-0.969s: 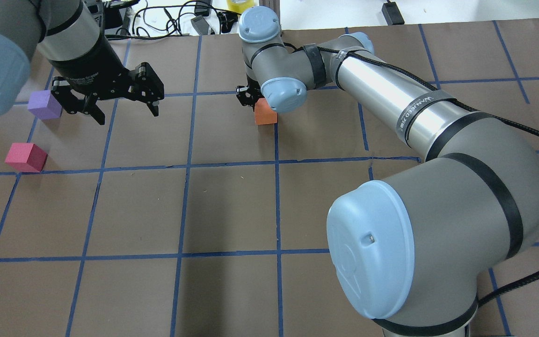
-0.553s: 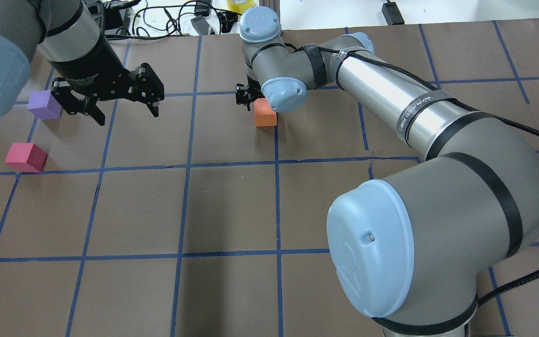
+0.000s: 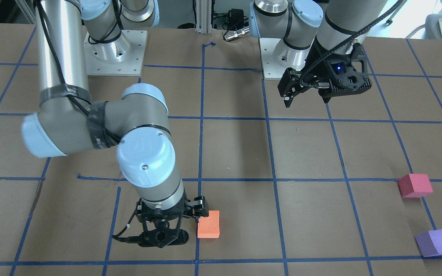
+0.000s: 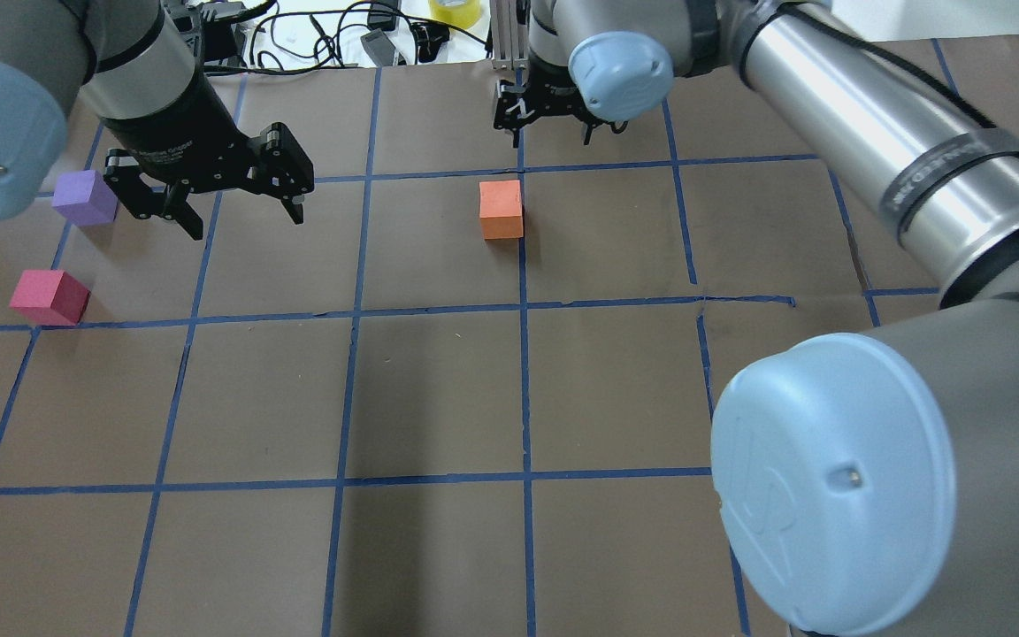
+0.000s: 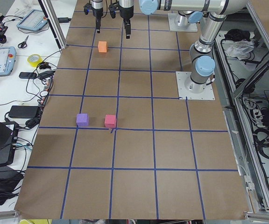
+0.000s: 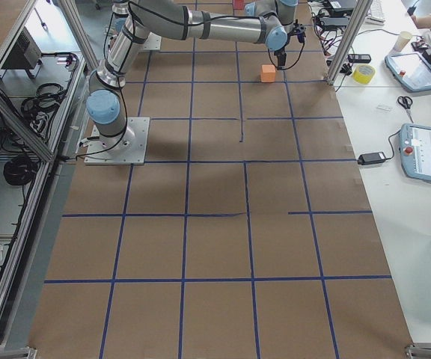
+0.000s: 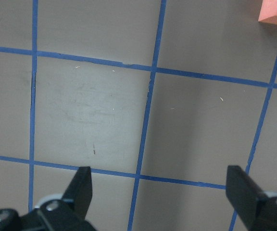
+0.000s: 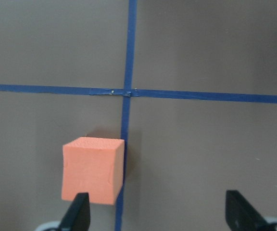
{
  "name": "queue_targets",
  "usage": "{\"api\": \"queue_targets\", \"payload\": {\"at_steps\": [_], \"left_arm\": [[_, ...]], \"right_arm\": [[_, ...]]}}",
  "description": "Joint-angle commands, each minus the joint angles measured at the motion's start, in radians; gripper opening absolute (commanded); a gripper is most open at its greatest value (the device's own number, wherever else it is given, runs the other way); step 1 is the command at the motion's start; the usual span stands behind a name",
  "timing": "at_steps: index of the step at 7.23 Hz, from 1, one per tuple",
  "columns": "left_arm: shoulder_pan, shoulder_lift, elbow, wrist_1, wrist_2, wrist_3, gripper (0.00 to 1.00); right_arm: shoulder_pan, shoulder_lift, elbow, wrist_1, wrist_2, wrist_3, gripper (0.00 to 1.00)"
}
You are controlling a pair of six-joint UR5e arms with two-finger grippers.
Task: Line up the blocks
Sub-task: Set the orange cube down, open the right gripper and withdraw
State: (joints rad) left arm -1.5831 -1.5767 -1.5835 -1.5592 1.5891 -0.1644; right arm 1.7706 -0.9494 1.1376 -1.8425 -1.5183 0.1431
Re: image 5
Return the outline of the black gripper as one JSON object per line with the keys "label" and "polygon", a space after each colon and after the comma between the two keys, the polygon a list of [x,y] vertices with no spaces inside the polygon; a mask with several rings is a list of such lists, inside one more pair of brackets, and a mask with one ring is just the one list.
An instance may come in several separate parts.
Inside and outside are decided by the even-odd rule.
{"label": "black gripper", "polygon": [[133,17],[133,6],[132,7],[122,7],[119,5],[120,17],[124,20],[124,29],[126,32],[126,38],[130,39],[131,36],[131,19]]}
{"label": "black gripper", "polygon": [[102,17],[102,1],[92,1],[92,12],[96,17],[96,31],[100,33],[101,17]]}

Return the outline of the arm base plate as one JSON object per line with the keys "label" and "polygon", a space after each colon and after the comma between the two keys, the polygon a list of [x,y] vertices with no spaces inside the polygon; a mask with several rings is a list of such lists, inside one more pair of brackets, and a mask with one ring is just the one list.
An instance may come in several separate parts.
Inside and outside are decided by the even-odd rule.
{"label": "arm base plate", "polygon": [[179,99],[215,100],[212,85],[209,84],[211,82],[209,77],[205,84],[196,84],[191,80],[191,72],[177,71],[176,81]]}
{"label": "arm base plate", "polygon": [[170,31],[173,32],[197,32],[196,23],[189,23],[187,17],[176,14],[168,14],[168,22]]}

